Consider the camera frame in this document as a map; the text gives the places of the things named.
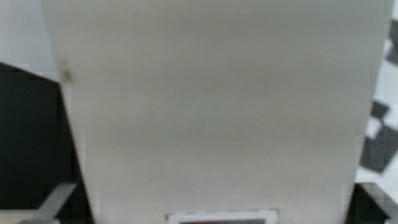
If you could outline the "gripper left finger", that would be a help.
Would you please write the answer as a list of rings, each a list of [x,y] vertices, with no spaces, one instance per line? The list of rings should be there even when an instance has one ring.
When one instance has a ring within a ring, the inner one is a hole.
[[[61,183],[57,185],[34,216],[36,224],[57,223],[56,216],[66,204],[68,198],[73,194],[75,188],[75,183]]]

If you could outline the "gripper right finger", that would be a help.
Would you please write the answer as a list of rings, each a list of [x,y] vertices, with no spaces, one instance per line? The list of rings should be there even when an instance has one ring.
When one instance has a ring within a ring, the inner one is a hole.
[[[388,215],[386,224],[398,224],[398,202],[375,183],[363,183],[361,187]]]

